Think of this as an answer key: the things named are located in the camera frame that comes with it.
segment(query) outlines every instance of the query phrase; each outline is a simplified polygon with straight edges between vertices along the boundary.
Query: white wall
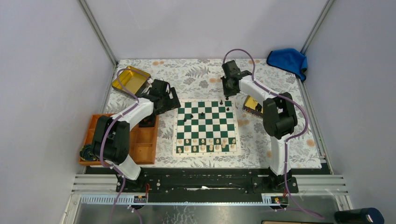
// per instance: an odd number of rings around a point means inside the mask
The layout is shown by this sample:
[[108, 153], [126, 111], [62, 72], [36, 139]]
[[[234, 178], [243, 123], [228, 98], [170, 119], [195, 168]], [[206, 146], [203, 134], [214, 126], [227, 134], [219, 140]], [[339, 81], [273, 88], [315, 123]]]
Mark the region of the white wall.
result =
[[[326, 0], [88, 0], [118, 59], [300, 49]], [[243, 53], [235, 56], [247, 58]]]
[[0, 223], [59, 223], [110, 64], [77, 0], [0, 3]]
[[337, 1], [307, 52], [306, 84], [356, 208], [396, 213], [396, 1]]

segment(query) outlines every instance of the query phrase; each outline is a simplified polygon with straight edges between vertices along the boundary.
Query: aluminum frame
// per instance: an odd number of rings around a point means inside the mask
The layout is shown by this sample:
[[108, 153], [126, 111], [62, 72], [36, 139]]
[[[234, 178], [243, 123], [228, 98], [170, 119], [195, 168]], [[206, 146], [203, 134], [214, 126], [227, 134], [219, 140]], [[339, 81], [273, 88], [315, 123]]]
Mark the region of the aluminum frame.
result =
[[[301, 53], [306, 54], [309, 45], [311, 44], [315, 34], [320, 28], [323, 20], [327, 16], [330, 8], [334, 4], [336, 0], [328, 0], [322, 9], [315, 25], [313, 26], [310, 34], [308, 35], [302, 49]], [[88, 4], [85, 0], [78, 0], [80, 3], [85, 15], [87, 16], [88, 21], [92, 25], [92, 29], [95, 31], [99, 41], [101, 42], [103, 48], [105, 49], [110, 61], [114, 65], [114, 71], [116, 70], [117, 62], [114, 54], [111, 51], [110, 46], [108, 45], [106, 39], [103, 36], [97, 22], [95, 21], [93, 14], [91, 13]], [[300, 87], [303, 102], [305, 108], [307, 110], [311, 127], [313, 129], [313, 135], [315, 138], [315, 142], [318, 144], [319, 149], [319, 157], [321, 162], [327, 162], [331, 174], [334, 173], [330, 159], [328, 157], [328, 150], [325, 146], [322, 132], [318, 125], [318, 120], [315, 116], [314, 109], [311, 104], [311, 99], [309, 93], [307, 91], [306, 86], [301, 80], [298, 80], [298, 85]], [[110, 85], [106, 91], [106, 97], [104, 103], [102, 105], [101, 111], [103, 112], [106, 108], [107, 100], [110, 96]], [[294, 194], [297, 196], [328, 196], [332, 195], [335, 197], [337, 201], [337, 205], [339, 210], [349, 210], [353, 209], [351, 200], [349, 198], [349, 194], [347, 191], [347, 187], [345, 185], [345, 181], [342, 175], [294, 175], [297, 179], [298, 187], [300, 192], [298, 194]], [[86, 203], [89, 201], [87, 198], [92, 198], [93, 196], [96, 198], [95, 203], [109, 203], [111, 199], [114, 200], [117, 192], [115, 191], [117, 184], [117, 178], [115, 175], [86, 175], [86, 174], [77, 174], [75, 177], [75, 181], [72, 187], [71, 196], [64, 212], [64, 215], [61, 219], [61, 224], [72, 224], [75, 221], [75, 218], [78, 213], [78, 208], [80, 204]], [[120, 203], [130, 202], [130, 199], [135, 195], [142, 195], [141, 193], [123, 193], [121, 197], [126, 198], [126, 201], [121, 201]], [[267, 206], [267, 197], [268, 196], [281, 196], [282, 194], [262, 194], [263, 202], [262, 203], [243, 203], [243, 202], [235, 202], [235, 203], [175, 203], [177, 205], [258, 205], [258, 206]], [[150, 203], [152, 205], [174, 205], [174, 203]]]

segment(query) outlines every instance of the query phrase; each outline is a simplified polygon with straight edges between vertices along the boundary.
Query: floral tablecloth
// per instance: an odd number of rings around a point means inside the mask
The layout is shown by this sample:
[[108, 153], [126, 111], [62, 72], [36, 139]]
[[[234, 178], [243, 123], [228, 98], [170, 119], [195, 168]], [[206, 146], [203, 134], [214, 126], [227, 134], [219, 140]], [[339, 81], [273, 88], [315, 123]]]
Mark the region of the floral tablecloth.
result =
[[[252, 61], [236, 59], [241, 70], [251, 70]], [[255, 78], [270, 88], [288, 91], [293, 100], [303, 105], [300, 89], [293, 74], [270, 67], [265, 59], [256, 59]], [[133, 66], [163, 79], [174, 86], [180, 99], [224, 98], [220, 77], [224, 75], [221, 59], [164, 59], [164, 60], [120, 60], [118, 69]], [[174, 112], [160, 115], [157, 138], [156, 161], [146, 167], [164, 168], [267, 168], [271, 159], [269, 135], [264, 131], [262, 119], [242, 111], [245, 94], [232, 97], [237, 108], [242, 152], [238, 156], [174, 157], [172, 134]], [[118, 113], [134, 100], [111, 90], [106, 113]], [[297, 112], [298, 125], [295, 132], [304, 128], [304, 118]], [[321, 168], [318, 150], [313, 140], [311, 127], [306, 134], [290, 141], [290, 165], [292, 168]]]

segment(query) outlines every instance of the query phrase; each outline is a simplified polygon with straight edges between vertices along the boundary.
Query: gray floor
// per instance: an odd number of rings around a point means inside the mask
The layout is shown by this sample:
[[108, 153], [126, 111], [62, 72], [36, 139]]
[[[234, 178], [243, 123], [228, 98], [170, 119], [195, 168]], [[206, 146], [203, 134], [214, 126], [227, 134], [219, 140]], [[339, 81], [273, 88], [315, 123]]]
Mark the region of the gray floor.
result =
[[[260, 224], [262, 221], [295, 221], [335, 223], [334, 212], [338, 211], [331, 196], [303, 196], [296, 198], [305, 208], [321, 213], [326, 220], [312, 218], [300, 211], [273, 212], [262, 206], [145, 206], [139, 210], [144, 224]], [[111, 205], [82, 204], [77, 224], [107, 224]], [[113, 224], [138, 224], [137, 214], [126, 206], [116, 206]]]

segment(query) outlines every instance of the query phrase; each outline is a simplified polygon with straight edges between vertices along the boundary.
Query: blue cloth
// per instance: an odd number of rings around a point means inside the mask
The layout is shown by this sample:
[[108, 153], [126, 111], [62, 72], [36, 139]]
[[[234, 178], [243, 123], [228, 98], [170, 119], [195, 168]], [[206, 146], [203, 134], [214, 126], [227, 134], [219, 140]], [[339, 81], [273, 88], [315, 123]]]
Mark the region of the blue cloth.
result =
[[267, 64], [300, 77], [301, 81], [306, 79], [307, 57], [293, 48], [273, 50], [267, 57]]

